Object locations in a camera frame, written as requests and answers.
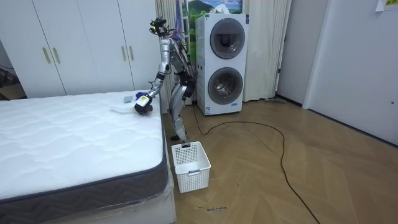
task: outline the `power cord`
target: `power cord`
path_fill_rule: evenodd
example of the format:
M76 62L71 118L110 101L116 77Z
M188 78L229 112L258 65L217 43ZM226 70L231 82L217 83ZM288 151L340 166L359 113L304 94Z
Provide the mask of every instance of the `power cord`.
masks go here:
M6 69L14 69L14 68L5 67L3 65L0 65L0 67L6 68Z
M311 211L311 209L308 207L308 205L307 205L307 204L304 202L304 200L301 198L301 196L300 196L300 195L294 190L294 188L291 186L291 184L290 184L290 182L289 182L289 180L288 180L288 178L287 178L287 174L286 174L286 171L285 171L285 168L284 168L284 164L283 164L283 160L284 160L284 156L285 156L285 135L282 133L282 131L280 131L279 129L277 129L277 128L275 128L275 127L272 127L272 126L270 126L270 125L262 124L262 123L257 123L257 122L251 122L251 121L228 121L228 122L224 122L224 123L218 124L218 125L216 125L216 126L210 128L206 133L204 133L204 132L202 132L202 130L200 129L200 126L199 126L199 121L198 121L197 114L196 114L196 111L195 111L195 105L192 105L192 106L193 106L193 107L192 107L192 108L193 108L193 114L195 115L195 120L197 121L198 129L199 129L199 131L200 131L200 133L201 133L202 135L207 135L207 134L209 134L211 130L213 130L213 129L215 129L215 128L221 126L221 125L224 125L224 124L231 124L231 123L258 124L258 125L266 126L266 127L268 127L268 128L272 128L272 129L276 130L277 132L279 132L280 135L282 135L282 137L283 137L283 140L282 140L282 146L283 146L282 148L283 148L283 151L282 151L282 157L280 157L280 167L282 168L282 171L283 171L283 173L284 173L286 183L287 183L287 185L290 187L290 189L292 190L292 192L298 197L298 199L300 199L300 201L303 203L303 205L305 206L305 208L310 212L310 214L311 214L311 216L313 217L313 219L314 219L318 224L321 224L321 223L319 222L319 220L316 218L316 216L313 214L313 212Z

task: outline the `wooden floor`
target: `wooden floor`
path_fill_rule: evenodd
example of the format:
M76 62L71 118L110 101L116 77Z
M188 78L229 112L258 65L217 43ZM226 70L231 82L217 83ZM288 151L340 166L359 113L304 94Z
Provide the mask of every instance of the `wooden floor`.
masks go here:
M210 117L195 109L203 131L226 121L280 129L290 183L322 224L398 223L398 149L291 104L255 101L241 113ZM277 131L226 124L203 136L192 106L182 118L212 168L207 189L180 194L174 178L177 223L316 223L285 182ZM174 135L165 121L167 136Z

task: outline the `plastic basket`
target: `plastic basket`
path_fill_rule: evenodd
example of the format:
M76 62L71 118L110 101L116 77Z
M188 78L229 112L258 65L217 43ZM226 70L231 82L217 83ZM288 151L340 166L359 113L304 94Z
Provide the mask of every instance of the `plastic basket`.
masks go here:
M172 152L181 194L209 186L211 165L200 142L174 145Z

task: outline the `quilted mattress surface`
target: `quilted mattress surface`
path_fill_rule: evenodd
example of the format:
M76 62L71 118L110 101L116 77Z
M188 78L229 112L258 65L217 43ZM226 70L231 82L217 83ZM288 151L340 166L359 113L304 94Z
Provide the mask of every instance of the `quilted mattress surface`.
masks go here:
M157 167L159 98L148 116L118 113L135 92L0 101L0 202Z

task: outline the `white curtain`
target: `white curtain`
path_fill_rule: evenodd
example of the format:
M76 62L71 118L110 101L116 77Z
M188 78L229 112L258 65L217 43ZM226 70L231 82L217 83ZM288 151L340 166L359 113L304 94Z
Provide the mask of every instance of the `white curtain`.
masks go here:
M174 29L174 21L175 21L175 0L155 0L156 3L156 16L162 17L167 20L166 25L170 26L170 29ZM174 87L174 75L167 75L164 80L163 88L161 89L160 95L162 97L162 110L163 113L167 113L169 109L170 97L172 96L171 92Z
M291 0L244 0L249 14L249 45L243 101L275 96Z

